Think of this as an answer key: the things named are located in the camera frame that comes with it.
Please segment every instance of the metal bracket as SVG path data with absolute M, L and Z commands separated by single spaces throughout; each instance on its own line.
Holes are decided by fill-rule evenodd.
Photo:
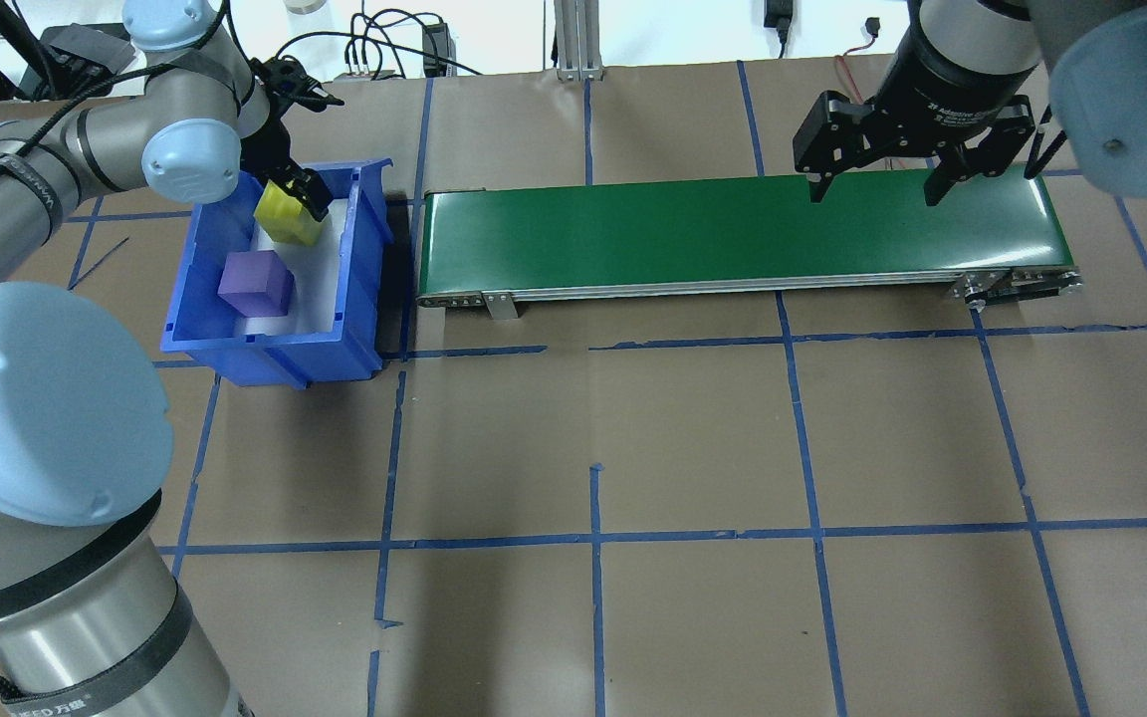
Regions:
M 424 309 L 490 309 L 490 318 L 496 321 L 518 319 L 516 298 L 509 290 L 483 290 L 471 294 L 442 294 L 419 299 Z
M 974 312 L 983 312 L 985 305 L 1076 294 L 1082 288 L 1078 267 L 980 268 L 959 276 L 950 287 L 950 296 L 963 299 Z
M 555 76 L 561 81 L 604 78 L 600 0 L 555 0 Z
M 490 309 L 490 318 L 493 321 L 508 321 L 509 319 L 520 318 L 520 312 L 516 312 L 516 301 L 510 296 L 509 291 L 486 291 L 484 298 L 486 298 L 486 309 Z

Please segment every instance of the black band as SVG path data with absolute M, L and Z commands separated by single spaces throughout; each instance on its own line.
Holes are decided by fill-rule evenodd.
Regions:
M 184 591 L 177 585 L 177 598 L 171 611 L 163 618 L 158 630 L 145 640 L 145 645 L 127 654 L 99 676 L 83 680 L 62 691 L 33 694 L 22 699 L 5 699 L 3 707 L 11 717 L 33 717 L 37 714 L 103 714 L 122 703 L 132 694 L 154 681 L 193 629 L 193 607 Z
M 1016 3 L 1008 3 L 1007 0 L 976 0 L 978 3 L 983 5 L 985 8 L 991 9 L 999 15 L 1005 15 L 1005 17 L 1013 20 L 1024 20 L 1024 22 L 1030 22 L 1030 9 L 1023 8 Z
M 123 553 L 126 546 L 131 545 L 149 527 L 155 514 L 158 513 L 161 504 L 162 491 L 158 491 L 154 498 L 136 508 L 135 513 L 110 525 L 108 531 L 86 544 L 77 553 L 56 562 L 55 566 L 38 572 L 36 576 L 26 577 L 16 585 L 0 590 L 0 621 L 22 611 L 22 609 L 32 608 L 34 605 L 55 598 L 55 595 L 72 589 L 78 582 L 86 579 L 101 567 L 108 566 L 109 560 Z
M 101 184 L 108 186 L 110 190 L 114 192 L 126 192 L 122 186 L 114 184 L 109 176 L 106 176 L 104 170 L 100 167 L 100 163 L 95 161 L 95 153 L 92 151 L 91 138 L 87 137 L 87 112 L 91 112 L 91 108 L 81 110 L 78 114 L 78 123 L 76 126 L 76 132 L 78 133 L 78 149 L 83 150 L 83 159 L 87 161 L 87 169 L 89 169 L 99 178 Z
M 52 158 L 60 162 L 61 166 L 68 169 L 69 177 L 72 178 L 73 180 L 73 189 L 78 190 L 78 195 L 83 193 L 83 181 L 80 180 L 80 178 L 78 178 L 78 172 L 73 169 L 72 164 L 69 164 L 69 159 L 64 159 L 64 156 L 60 155 L 60 151 L 49 148 L 46 145 L 37 146 L 34 147 L 34 149 L 46 151 L 47 155 L 50 155 Z
M 60 203 L 60 194 L 56 193 L 56 188 L 50 186 L 47 178 L 38 173 L 37 169 L 33 169 L 31 164 L 17 155 L 6 154 L 6 151 L 0 155 L 0 176 L 3 170 L 37 196 L 38 203 L 41 203 L 41 208 L 47 210 L 47 223 L 50 226 L 47 236 L 54 235 L 58 231 L 60 224 L 64 221 L 64 208 Z

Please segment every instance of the metal post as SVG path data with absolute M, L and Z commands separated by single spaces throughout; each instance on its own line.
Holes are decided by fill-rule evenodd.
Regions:
M 561 81 L 601 79 L 600 0 L 555 0 L 556 77 Z

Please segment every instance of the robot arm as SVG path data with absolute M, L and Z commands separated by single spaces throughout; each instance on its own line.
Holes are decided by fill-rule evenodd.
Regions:
M 864 104 L 825 92 L 794 138 L 813 201 L 838 173 L 884 157 L 936 155 L 929 205 L 978 173 L 1000 176 L 1033 135 L 1029 99 L 1015 92 L 1039 46 L 1083 174 L 1106 192 L 1147 196 L 1147 0 L 907 5 L 910 30 L 879 92 Z
M 290 78 L 290 92 L 273 92 L 278 86 L 255 77 L 218 22 L 201 0 L 128 0 L 124 23 L 132 40 L 149 67 L 161 69 L 145 95 L 60 122 L 0 125 L 0 281 L 81 201 L 142 186 L 169 200 L 209 203 L 232 193 L 237 172 L 247 170 L 323 217 L 330 194 L 290 158 L 281 117 L 291 102 L 283 94 L 314 110 L 338 100 L 310 94 L 318 83 L 288 60 L 274 63 L 279 81 Z M 265 64 L 255 67 L 268 73 Z

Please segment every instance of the yellow block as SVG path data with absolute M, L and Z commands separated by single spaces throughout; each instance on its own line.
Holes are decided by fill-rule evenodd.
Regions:
M 282 244 L 315 246 L 321 236 L 322 223 L 315 221 L 304 204 L 273 182 L 264 187 L 264 196 L 255 208 L 255 221 L 264 227 L 268 239 Z

